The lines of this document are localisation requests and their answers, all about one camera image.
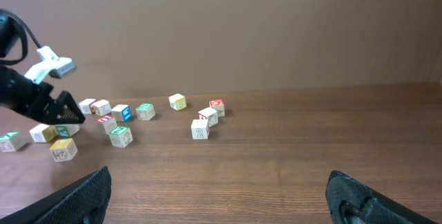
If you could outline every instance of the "cube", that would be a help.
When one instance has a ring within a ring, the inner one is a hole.
[[[99,116],[105,116],[111,112],[111,104],[107,100],[99,100],[96,103],[92,103],[95,114]]]
[[[34,142],[47,143],[57,137],[55,128],[53,126],[48,126],[47,124],[39,124],[32,128],[29,133]]]
[[[96,99],[85,99],[78,104],[83,114],[94,114],[94,107],[92,104],[96,103]]]
[[[56,124],[55,131],[57,131],[60,138],[72,137],[80,130],[79,124]]]
[[[117,105],[116,107],[112,108],[112,115],[115,118],[115,120],[120,122],[128,122],[132,118],[132,112],[129,105]]]
[[[0,136],[0,151],[11,152],[18,151],[26,144],[26,141],[21,137],[19,131],[11,131],[3,136]]]
[[[185,109],[187,106],[186,98],[179,93],[169,97],[169,103],[171,104],[171,108],[175,109],[176,111]]]
[[[224,112],[224,102],[222,100],[211,100],[209,105],[218,112],[218,117],[224,117],[226,115]]]
[[[117,127],[117,121],[111,114],[107,114],[97,120],[100,125],[100,129],[108,135],[115,127]]]
[[[209,127],[218,123],[218,112],[215,109],[207,107],[206,109],[202,109],[198,112],[200,116],[200,120],[208,120]]]
[[[137,116],[139,120],[151,120],[155,116],[155,110],[150,103],[143,103],[136,108]]]
[[[119,148],[126,147],[133,140],[131,129],[122,126],[113,129],[109,133],[109,137],[112,145]]]
[[[49,148],[55,162],[69,161],[77,154],[77,147],[72,138],[59,139]]]
[[[193,120],[192,122],[192,138],[193,139],[208,139],[209,138],[209,121],[208,120]]]

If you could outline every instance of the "number block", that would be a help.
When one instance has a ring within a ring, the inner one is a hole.
[[[96,99],[85,99],[82,102],[80,102],[78,106],[80,107],[80,110],[83,114],[94,114],[95,111],[92,104],[96,102],[97,102]]]
[[[117,127],[117,121],[111,115],[105,115],[97,120],[100,125],[101,130],[107,135],[109,134],[115,127]]]
[[[218,112],[215,109],[207,107],[198,112],[200,120],[208,120],[209,126],[212,127],[218,123]]]
[[[111,104],[107,100],[99,100],[96,103],[92,103],[95,114],[99,116],[105,116],[111,112]]]
[[[176,111],[185,109],[187,107],[186,98],[179,93],[169,97],[169,103],[171,104],[171,108],[175,109]]]
[[[128,122],[132,118],[131,108],[129,105],[117,105],[112,108],[112,115],[117,121]]]
[[[77,147],[72,138],[60,139],[49,148],[55,162],[72,160],[77,154]]]
[[[129,127],[119,126],[109,133],[112,145],[119,148],[124,148],[133,140],[131,129]]]
[[[226,115],[224,112],[224,102],[222,100],[211,100],[209,105],[218,112],[218,117],[224,117]]]
[[[48,126],[47,124],[39,124],[32,128],[29,133],[34,142],[47,143],[57,137],[55,128],[53,126]]]
[[[139,120],[151,120],[155,116],[155,110],[150,103],[143,103],[136,108],[137,116]]]
[[[60,138],[72,137],[80,130],[79,124],[56,124],[55,131],[57,131]]]
[[[209,138],[210,130],[209,130],[208,120],[193,120],[191,128],[192,128],[193,139]]]
[[[26,141],[20,136],[19,131],[11,131],[0,136],[0,151],[11,152],[18,151],[26,144]]]

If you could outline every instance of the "black textured object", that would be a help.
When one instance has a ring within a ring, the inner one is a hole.
[[[110,198],[111,175],[105,166],[54,194],[1,219],[0,223],[103,223]]]
[[[330,173],[325,198],[334,224],[434,224],[339,171]]]

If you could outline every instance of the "green and white cube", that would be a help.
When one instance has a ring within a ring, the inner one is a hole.
[[[56,124],[55,131],[57,131],[60,138],[72,137],[80,130],[79,124]]]
[[[25,143],[26,141],[20,136],[19,131],[11,131],[0,136],[0,151],[18,151]]]
[[[136,109],[138,120],[151,120],[155,116],[153,104],[143,103]]]
[[[133,140],[131,129],[129,127],[116,127],[109,133],[112,145],[119,148],[124,148]]]

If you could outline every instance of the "backdrop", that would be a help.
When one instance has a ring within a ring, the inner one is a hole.
[[[0,0],[78,65],[85,97],[393,84],[442,76],[442,0]],[[35,46],[24,73],[38,62]],[[19,56],[15,47],[10,58]]]

